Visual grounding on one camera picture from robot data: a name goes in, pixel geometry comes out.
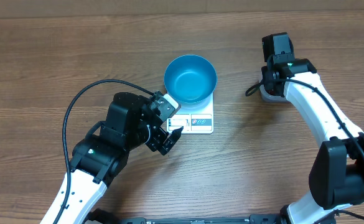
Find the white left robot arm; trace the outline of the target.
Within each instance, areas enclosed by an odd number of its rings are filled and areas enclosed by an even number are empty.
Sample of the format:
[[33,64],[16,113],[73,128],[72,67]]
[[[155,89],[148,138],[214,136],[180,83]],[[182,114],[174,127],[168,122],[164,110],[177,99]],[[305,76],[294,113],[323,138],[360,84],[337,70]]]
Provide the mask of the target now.
[[106,119],[74,147],[70,173],[42,223],[119,223],[112,213],[93,206],[126,166],[131,150],[143,144],[162,155],[171,150],[182,129],[168,133],[161,126],[179,109],[178,102],[160,91],[150,98],[115,94]]

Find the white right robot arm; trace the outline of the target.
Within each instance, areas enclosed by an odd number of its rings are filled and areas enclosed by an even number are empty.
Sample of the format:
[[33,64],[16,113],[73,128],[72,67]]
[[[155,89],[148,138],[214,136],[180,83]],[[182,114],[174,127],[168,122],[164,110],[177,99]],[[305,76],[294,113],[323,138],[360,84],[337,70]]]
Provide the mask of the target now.
[[309,191],[281,209],[281,222],[335,223],[335,216],[348,214],[348,207],[364,202],[364,131],[327,93],[313,64],[295,58],[287,33],[263,37],[262,48],[263,100],[291,103],[319,146]]

